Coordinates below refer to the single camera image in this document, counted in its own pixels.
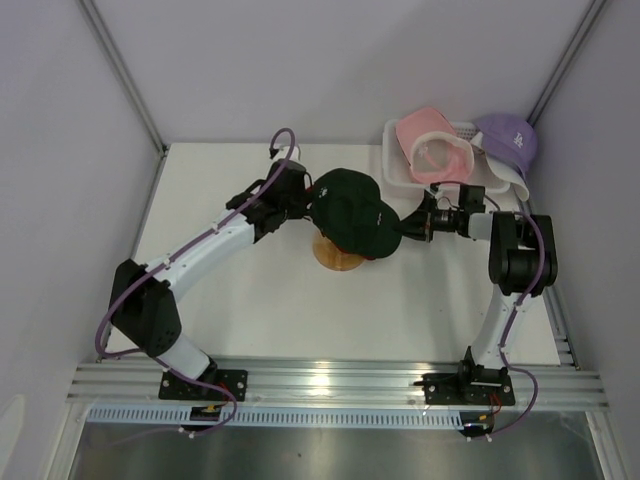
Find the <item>wooden hat stand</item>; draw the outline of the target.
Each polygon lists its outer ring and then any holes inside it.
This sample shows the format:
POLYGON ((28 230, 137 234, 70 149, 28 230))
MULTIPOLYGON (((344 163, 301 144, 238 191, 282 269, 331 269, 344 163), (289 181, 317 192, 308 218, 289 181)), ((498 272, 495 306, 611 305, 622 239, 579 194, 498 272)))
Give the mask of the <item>wooden hat stand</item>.
POLYGON ((365 262, 365 258, 340 250, 328 237, 316 231, 312 241, 312 251, 316 260, 325 268, 337 271, 351 271, 365 262))

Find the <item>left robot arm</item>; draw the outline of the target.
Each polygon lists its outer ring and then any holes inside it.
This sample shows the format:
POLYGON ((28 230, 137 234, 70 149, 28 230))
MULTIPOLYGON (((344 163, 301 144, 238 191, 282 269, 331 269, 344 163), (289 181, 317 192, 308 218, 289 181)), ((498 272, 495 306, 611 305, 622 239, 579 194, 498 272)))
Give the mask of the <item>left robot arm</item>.
POLYGON ((300 163, 275 161, 265 179, 232 197, 219 218, 185 245, 156 260, 121 263, 108 322, 142 352, 181 380, 194 400, 216 388, 216 362, 183 332, 178 301, 206 274, 240 250, 306 216, 310 174, 300 163))

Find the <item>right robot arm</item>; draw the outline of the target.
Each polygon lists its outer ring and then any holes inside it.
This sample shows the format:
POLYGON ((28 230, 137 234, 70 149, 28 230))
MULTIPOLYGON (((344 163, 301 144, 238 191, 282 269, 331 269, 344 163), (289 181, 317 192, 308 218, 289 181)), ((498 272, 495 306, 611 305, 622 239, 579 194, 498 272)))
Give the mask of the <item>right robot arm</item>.
POLYGON ((528 303, 552 286, 558 274, 551 217, 522 212, 488 212, 490 198, 479 185, 460 184, 458 203, 438 206, 440 185, 432 184, 417 209, 400 222, 407 238, 430 242, 437 232, 455 233, 489 244, 488 276, 492 297, 483 325, 453 373, 426 373, 415 383, 428 406, 513 406, 510 375, 535 376, 510 363, 517 322, 528 303))

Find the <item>dark green NY baseball cap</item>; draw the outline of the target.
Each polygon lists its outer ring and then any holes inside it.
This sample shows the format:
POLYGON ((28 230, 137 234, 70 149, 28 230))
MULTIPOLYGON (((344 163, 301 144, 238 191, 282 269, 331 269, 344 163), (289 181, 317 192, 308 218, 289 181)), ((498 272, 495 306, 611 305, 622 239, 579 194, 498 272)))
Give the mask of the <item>dark green NY baseball cap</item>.
POLYGON ((401 243, 402 235, 394 230, 398 214, 382 200, 377 182, 359 171, 337 168, 317 178, 309 215, 346 253, 387 258, 401 243))

